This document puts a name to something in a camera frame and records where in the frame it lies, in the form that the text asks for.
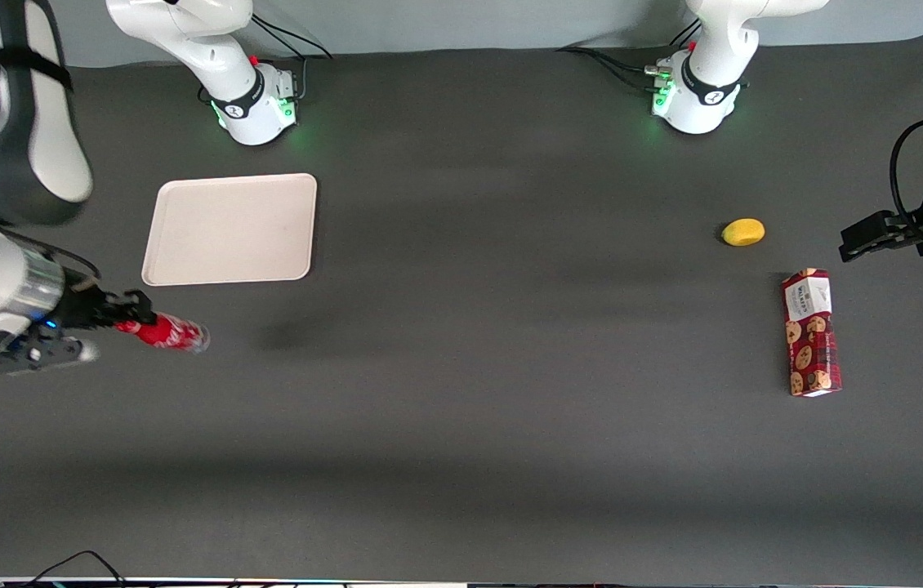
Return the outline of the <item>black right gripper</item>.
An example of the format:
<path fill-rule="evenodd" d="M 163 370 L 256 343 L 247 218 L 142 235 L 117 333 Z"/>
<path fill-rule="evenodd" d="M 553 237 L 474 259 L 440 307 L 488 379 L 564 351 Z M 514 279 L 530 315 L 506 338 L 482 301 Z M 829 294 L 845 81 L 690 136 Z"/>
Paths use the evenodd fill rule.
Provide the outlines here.
<path fill-rule="evenodd" d="M 47 322 L 63 330 L 100 330 L 114 327 L 120 332 L 139 332 L 144 323 L 155 323 L 158 314 L 141 290 L 114 295 L 92 278 L 65 278 L 58 304 L 47 314 Z"/>

